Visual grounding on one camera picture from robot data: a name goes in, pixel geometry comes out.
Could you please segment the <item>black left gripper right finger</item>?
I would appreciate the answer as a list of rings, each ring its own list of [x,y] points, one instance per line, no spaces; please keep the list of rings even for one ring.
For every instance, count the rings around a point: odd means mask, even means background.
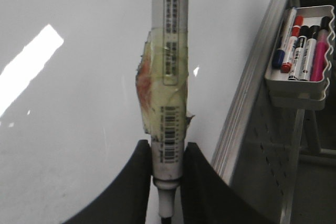
[[[183,157],[181,203],[184,223],[272,223],[219,177],[193,142]]]

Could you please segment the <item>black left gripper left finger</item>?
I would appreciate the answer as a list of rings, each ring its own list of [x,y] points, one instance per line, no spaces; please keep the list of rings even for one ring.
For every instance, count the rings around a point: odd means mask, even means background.
[[[150,146],[139,140],[114,181],[65,223],[145,223],[151,174]]]

